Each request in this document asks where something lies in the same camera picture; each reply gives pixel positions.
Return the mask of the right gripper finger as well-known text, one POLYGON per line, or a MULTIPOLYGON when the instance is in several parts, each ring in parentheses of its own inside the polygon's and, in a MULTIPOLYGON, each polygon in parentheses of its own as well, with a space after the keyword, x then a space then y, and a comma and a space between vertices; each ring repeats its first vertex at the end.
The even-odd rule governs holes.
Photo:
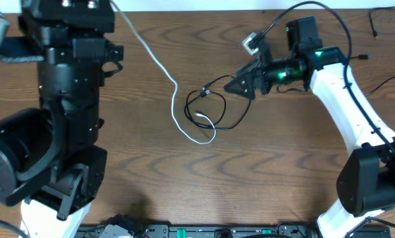
POLYGON ((254 58, 246 65, 243 65, 236 71, 236 78, 249 74, 255 67, 260 65, 260 58, 254 58))
POLYGON ((255 86, 251 72, 241 73, 224 86, 224 90, 249 100, 254 100, 255 86))

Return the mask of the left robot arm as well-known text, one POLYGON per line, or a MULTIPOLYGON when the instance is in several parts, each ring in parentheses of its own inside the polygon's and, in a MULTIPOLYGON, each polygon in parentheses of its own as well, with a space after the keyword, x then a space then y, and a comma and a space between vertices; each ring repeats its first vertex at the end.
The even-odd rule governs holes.
POLYGON ((113 1, 23 1, 19 37, 0 12, 0 62, 35 63, 40 105, 0 120, 0 203, 22 204, 18 237, 74 237, 104 179, 100 88, 122 70, 113 1))

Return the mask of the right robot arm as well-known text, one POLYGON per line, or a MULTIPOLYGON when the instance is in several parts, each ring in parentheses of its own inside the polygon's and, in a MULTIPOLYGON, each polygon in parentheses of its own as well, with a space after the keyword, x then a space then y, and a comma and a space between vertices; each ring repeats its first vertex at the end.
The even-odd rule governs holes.
POLYGON ((275 85, 302 81, 326 107, 345 142, 349 158, 336 182, 338 199, 306 237, 351 237, 368 221, 395 208, 395 132, 374 111, 336 46, 325 47, 313 17, 286 26, 291 55, 273 59, 263 33, 251 33, 243 46, 253 60, 225 85, 228 93, 255 98, 275 85))

